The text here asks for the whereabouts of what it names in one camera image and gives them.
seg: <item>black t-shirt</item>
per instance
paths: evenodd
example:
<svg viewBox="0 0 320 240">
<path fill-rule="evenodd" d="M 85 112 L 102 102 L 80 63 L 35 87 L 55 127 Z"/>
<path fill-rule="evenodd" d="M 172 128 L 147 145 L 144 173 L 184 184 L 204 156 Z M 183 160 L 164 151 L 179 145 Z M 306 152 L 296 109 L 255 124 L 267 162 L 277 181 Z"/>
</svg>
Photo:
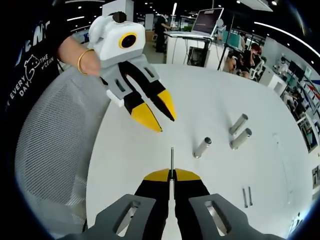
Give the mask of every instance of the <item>black t-shirt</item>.
<svg viewBox="0 0 320 240">
<path fill-rule="evenodd" d="M 166 20 L 163 16 L 159 16 L 158 20 L 156 21 L 154 25 L 154 31 L 156 34 L 163 33 L 165 31 L 165 27 L 162 26 L 162 24 L 165 24 Z"/>
<path fill-rule="evenodd" d="M 28 113 L 47 86 L 59 75 L 57 50 L 70 35 L 61 7 L 37 1 L 25 14 L 23 38 L 12 45 L 19 48 L 5 79 L 4 112 L 7 123 L 9 158 L 14 158 L 19 134 Z"/>
</svg>

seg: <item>chair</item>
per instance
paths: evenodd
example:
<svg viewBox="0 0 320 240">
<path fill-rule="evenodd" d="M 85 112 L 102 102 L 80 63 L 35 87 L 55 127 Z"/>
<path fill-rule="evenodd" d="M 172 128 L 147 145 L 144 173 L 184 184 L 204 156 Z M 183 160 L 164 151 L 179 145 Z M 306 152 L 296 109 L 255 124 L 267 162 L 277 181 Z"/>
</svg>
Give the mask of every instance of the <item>chair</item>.
<svg viewBox="0 0 320 240">
<path fill-rule="evenodd" d="M 256 75 L 260 75 L 263 71 L 263 66 L 265 64 L 265 61 L 260 59 L 260 62 L 255 66 L 255 68 L 250 69 L 250 79 L 255 79 Z"/>
<path fill-rule="evenodd" d="M 70 67 L 42 93 L 23 124 L 16 181 L 54 238 L 83 230 L 90 158 L 109 103 L 97 77 Z"/>
</svg>

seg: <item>white round table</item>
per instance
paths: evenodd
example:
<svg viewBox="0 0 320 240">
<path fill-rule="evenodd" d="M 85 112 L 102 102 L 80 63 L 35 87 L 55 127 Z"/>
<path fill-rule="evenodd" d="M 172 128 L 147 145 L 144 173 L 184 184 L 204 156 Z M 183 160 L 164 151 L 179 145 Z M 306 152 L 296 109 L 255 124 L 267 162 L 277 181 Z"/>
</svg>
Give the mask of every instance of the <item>white round table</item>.
<svg viewBox="0 0 320 240">
<path fill-rule="evenodd" d="M 154 67 L 172 95 L 177 120 L 170 121 L 142 94 L 163 129 L 155 133 L 131 119 L 124 107 L 110 104 L 89 166 L 88 226 L 120 197 L 134 194 L 146 175 L 170 168 L 174 147 L 175 168 L 198 174 L 211 194 L 244 211 L 253 228 L 286 238 L 292 219 L 310 207 L 312 182 L 303 136 L 280 97 L 264 85 L 225 72 L 186 65 Z M 228 129 L 242 113 L 248 121 L 239 133 L 250 128 L 252 136 L 232 150 Z M 193 147 L 204 137 L 212 144 L 195 159 Z M 249 204 L 248 187 L 253 206 L 245 208 L 242 188 Z M 180 230 L 170 231 L 178 236 Z"/>
</svg>

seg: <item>gold bracelet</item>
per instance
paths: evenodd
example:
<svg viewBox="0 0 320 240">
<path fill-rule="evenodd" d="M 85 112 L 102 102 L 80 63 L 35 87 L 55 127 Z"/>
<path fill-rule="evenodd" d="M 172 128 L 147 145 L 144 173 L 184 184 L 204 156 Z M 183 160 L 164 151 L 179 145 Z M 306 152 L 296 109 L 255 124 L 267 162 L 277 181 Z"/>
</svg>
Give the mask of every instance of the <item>gold bracelet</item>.
<svg viewBox="0 0 320 240">
<path fill-rule="evenodd" d="M 87 49 L 87 50 L 85 50 L 85 51 L 80 55 L 80 57 L 79 57 L 79 59 L 78 59 L 77 67 L 78 67 L 79 72 L 80 72 L 81 74 L 83 74 L 83 75 L 88 75 L 88 73 L 85 73 L 85 72 L 82 71 L 81 66 L 80 66 L 80 61 L 81 61 L 82 57 L 83 57 L 87 52 L 89 52 L 89 51 L 94 51 L 94 49 Z"/>
</svg>

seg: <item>metal cylinder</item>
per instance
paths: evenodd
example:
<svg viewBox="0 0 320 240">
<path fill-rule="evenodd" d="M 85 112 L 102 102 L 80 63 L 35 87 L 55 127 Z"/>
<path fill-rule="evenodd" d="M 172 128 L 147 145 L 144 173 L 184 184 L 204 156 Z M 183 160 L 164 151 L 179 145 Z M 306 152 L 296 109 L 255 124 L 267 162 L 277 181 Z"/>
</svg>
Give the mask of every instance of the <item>metal cylinder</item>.
<svg viewBox="0 0 320 240">
<path fill-rule="evenodd" d="M 252 131 L 249 128 L 246 128 L 235 140 L 230 142 L 230 147 L 233 150 L 238 149 L 238 147 L 243 144 L 251 135 Z"/>
<path fill-rule="evenodd" d="M 235 122 L 235 124 L 229 128 L 229 133 L 231 135 L 236 134 L 239 128 L 241 128 L 241 126 L 245 124 L 247 120 L 248 120 L 248 116 L 242 113 L 239 119 Z"/>
<path fill-rule="evenodd" d="M 201 157 L 201 155 L 204 153 L 204 151 L 207 149 L 207 147 L 211 144 L 210 137 L 204 138 L 204 140 L 200 143 L 200 145 L 196 148 L 196 150 L 193 152 L 193 156 L 198 159 Z"/>
</svg>

